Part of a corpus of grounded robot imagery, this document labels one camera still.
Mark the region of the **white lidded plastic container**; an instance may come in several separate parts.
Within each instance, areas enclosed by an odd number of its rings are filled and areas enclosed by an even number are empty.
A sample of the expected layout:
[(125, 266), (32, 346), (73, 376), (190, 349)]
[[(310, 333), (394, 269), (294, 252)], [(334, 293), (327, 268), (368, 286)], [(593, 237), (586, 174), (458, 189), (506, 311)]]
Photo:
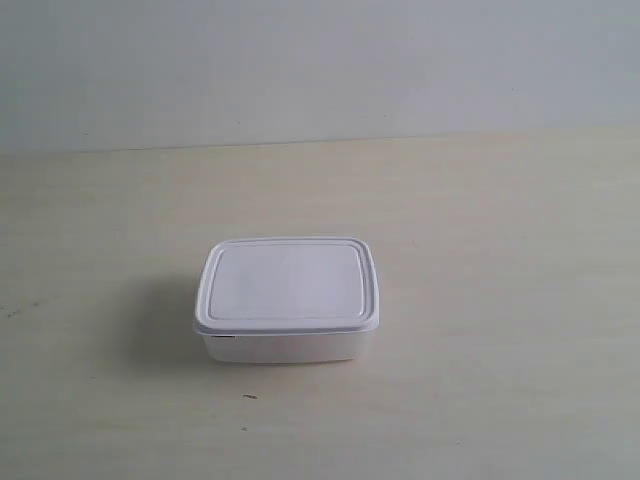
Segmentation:
[(348, 361), (380, 325), (369, 246), (352, 237), (226, 240), (204, 263), (194, 331), (215, 361)]

